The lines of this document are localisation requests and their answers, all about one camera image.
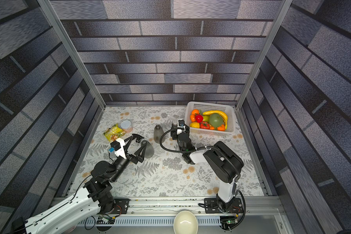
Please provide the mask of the grey spray bottle front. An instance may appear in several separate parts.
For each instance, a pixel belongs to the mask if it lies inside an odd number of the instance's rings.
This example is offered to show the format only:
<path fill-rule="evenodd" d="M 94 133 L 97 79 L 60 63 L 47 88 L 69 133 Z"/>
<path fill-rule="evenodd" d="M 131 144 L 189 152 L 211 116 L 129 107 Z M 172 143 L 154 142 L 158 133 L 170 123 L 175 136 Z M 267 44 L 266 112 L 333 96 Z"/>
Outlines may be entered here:
<path fill-rule="evenodd" d="M 176 129 L 176 128 L 180 128 L 179 124 L 178 124 L 178 119 L 175 118 L 174 116 L 168 115 L 168 118 L 171 120 L 172 122 L 172 126 L 171 129 Z"/>

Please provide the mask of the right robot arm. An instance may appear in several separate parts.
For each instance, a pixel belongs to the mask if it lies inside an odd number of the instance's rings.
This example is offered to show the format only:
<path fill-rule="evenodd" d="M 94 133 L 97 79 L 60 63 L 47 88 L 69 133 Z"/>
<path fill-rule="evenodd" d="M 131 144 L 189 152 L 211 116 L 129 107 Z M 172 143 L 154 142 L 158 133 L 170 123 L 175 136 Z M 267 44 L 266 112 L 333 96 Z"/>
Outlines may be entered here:
<path fill-rule="evenodd" d="M 191 165 L 207 163 L 218 177 L 220 186 L 216 202 L 207 208 L 219 209 L 223 213 L 229 212 L 239 193 L 237 182 L 244 166 L 243 160 L 222 141 L 212 146 L 195 147 L 190 139 L 190 127 L 184 120 L 174 121 L 168 133 L 177 141 L 179 150 L 170 150 L 164 146 L 162 149 L 182 154 L 183 160 Z"/>

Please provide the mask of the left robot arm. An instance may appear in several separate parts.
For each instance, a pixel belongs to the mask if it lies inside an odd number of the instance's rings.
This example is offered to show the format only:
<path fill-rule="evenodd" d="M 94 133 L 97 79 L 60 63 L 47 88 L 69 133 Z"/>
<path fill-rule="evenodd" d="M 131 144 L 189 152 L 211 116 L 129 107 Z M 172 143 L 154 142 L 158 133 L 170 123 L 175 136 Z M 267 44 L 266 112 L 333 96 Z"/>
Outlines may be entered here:
<path fill-rule="evenodd" d="M 24 220 L 22 217 L 12 223 L 12 234 L 62 234 L 78 222 L 94 215 L 110 214 L 117 207 L 111 194 L 112 183 L 116 182 L 129 163 L 144 161 L 147 145 L 143 137 L 133 134 L 127 139 L 113 141 L 110 152 L 116 155 L 112 163 L 100 161 L 91 171 L 86 183 L 52 208 Z"/>

